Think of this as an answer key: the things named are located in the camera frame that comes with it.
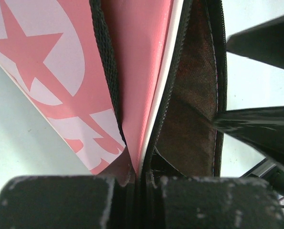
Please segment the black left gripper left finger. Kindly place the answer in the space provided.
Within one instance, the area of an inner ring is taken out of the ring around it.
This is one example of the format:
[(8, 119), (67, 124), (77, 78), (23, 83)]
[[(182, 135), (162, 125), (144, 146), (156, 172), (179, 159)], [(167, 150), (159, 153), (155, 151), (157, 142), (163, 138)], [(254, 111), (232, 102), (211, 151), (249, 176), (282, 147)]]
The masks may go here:
[(0, 192), (0, 229), (136, 229), (133, 169), (20, 176)]

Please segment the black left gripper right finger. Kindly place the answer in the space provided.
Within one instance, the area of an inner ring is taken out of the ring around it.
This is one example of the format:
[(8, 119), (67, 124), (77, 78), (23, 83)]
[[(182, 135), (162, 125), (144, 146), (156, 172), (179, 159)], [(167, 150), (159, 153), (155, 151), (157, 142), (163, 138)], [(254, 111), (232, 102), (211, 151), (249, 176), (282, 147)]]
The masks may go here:
[(284, 229), (284, 172), (265, 177), (180, 177), (147, 171), (147, 229)]

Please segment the pink racket bag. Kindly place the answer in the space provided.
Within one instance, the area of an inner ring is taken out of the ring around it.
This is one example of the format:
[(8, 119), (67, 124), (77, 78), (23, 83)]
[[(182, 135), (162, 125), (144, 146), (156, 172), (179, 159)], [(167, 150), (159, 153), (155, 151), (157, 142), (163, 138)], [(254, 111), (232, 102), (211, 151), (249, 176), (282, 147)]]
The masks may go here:
[(0, 67), (93, 175), (220, 175), (219, 0), (0, 0)]

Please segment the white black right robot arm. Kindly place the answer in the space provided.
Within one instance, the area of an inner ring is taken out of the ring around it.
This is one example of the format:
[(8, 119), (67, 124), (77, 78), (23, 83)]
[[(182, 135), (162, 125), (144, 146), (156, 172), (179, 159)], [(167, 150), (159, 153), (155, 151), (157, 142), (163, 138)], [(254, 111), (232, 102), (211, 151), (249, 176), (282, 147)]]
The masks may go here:
[(221, 175), (261, 177), (284, 196), (284, 15), (232, 34)]

